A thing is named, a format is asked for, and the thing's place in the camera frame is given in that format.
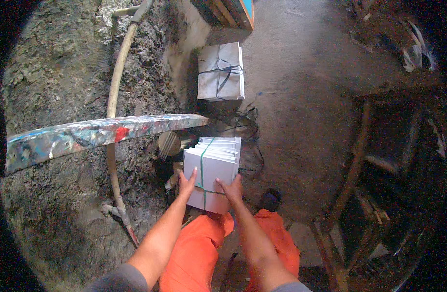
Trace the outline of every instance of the hand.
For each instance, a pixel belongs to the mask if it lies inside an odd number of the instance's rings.
[[[227,185],[219,178],[216,178],[215,181],[222,187],[225,196],[231,204],[239,201],[243,202],[243,186],[241,185],[241,175],[237,174],[235,179],[232,181],[232,184],[230,185]]]
[[[191,178],[189,180],[186,179],[183,171],[180,172],[180,182],[179,182],[179,192],[178,196],[189,199],[191,193],[194,190],[195,182],[197,177],[197,167],[193,169],[193,173],[191,174]]]

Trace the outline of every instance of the orange pants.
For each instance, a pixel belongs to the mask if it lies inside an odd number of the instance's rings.
[[[300,251],[285,230],[277,212],[261,209],[254,218],[274,244],[285,268],[298,277]],[[233,230],[230,213],[223,216],[200,215],[180,232],[170,261],[160,277],[162,292],[209,292],[219,248]],[[254,277],[246,289],[257,291]]]

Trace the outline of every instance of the white paper stack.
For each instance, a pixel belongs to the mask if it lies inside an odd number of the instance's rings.
[[[226,71],[218,70],[218,68],[229,70],[230,66],[234,66],[230,75]],[[243,56],[239,43],[208,46],[202,49],[199,54],[197,99],[207,101],[244,99]]]
[[[191,177],[194,167],[197,167],[196,187],[189,198],[188,205],[204,209],[205,189],[207,190],[205,210],[220,214],[225,214],[229,210],[229,202],[225,195],[219,194],[223,193],[223,190],[215,179],[220,178],[226,184],[232,183],[238,174],[240,148],[241,138],[203,137],[194,148],[185,149],[183,166],[185,177]]]

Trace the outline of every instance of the black string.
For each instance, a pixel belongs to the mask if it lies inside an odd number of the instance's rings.
[[[253,102],[251,102],[246,108],[251,107],[252,104],[253,104]],[[222,132],[234,130],[235,131],[234,136],[236,136],[236,129],[238,129],[238,128],[245,128],[245,129],[251,130],[250,136],[249,137],[241,137],[241,141],[243,143],[251,143],[255,146],[255,148],[259,154],[260,160],[261,160],[261,167],[259,169],[240,167],[239,170],[241,170],[241,171],[261,173],[265,166],[264,156],[261,152],[261,149],[259,148],[260,131],[259,131],[259,125],[256,122],[256,119],[258,118],[258,114],[259,114],[258,109],[256,107],[252,107],[244,113],[237,111],[236,125],[232,128],[228,128],[223,131],[219,131],[219,133],[222,133]],[[218,120],[221,120],[225,124],[228,124],[224,118],[218,118]]]
[[[219,61],[225,62],[229,66],[224,67],[224,68],[220,68],[219,67]],[[227,83],[228,79],[230,78],[230,75],[231,74],[242,75],[243,74],[243,68],[240,65],[232,66],[232,64],[230,62],[227,62],[224,59],[220,58],[220,45],[217,48],[217,61],[215,62],[215,67],[216,67],[216,69],[203,71],[203,72],[200,72],[199,74],[211,73],[211,72],[219,72],[219,74],[217,76],[217,86],[216,86],[216,91],[215,91],[215,98],[218,98],[220,100],[225,100],[225,99],[223,99],[221,97],[218,97],[219,92],[222,90],[224,85]],[[227,77],[225,78],[225,80],[222,83],[220,83],[220,72],[228,73]]]

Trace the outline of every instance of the gray sleeve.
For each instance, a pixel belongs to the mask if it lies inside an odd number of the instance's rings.
[[[144,292],[147,291],[147,282],[138,269],[132,265],[123,264],[84,289],[84,292],[115,291]]]
[[[272,290],[272,292],[312,292],[300,282],[286,283]]]

